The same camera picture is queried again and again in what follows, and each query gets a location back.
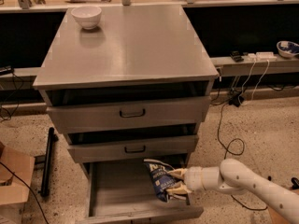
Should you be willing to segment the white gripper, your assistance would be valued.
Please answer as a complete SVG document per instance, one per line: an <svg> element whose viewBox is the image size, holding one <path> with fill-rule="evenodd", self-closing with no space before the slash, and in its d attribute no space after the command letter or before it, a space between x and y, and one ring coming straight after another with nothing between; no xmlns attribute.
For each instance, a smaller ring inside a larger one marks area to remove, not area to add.
<svg viewBox="0 0 299 224"><path fill-rule="evenodd" d="M215 190L221 184L221 174L219 167L191 167L178 168L168 172L174 178L183 180L174 186L167 188L170 195L186 195L192 191Z"/></svg>

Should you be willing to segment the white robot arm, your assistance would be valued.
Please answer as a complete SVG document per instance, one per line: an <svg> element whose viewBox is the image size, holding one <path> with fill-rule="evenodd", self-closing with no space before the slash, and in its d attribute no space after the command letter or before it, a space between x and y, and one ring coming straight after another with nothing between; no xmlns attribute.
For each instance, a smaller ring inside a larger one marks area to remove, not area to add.
<svg viewBox="0 0 299 224"><path fill-rule="evenodd" d="M216 190L233 195L247 190L291 224L299 224L299 195L257 175L241 161L225 159L215 167L193 166L168 173L180 179L187 192Z"/></svg>

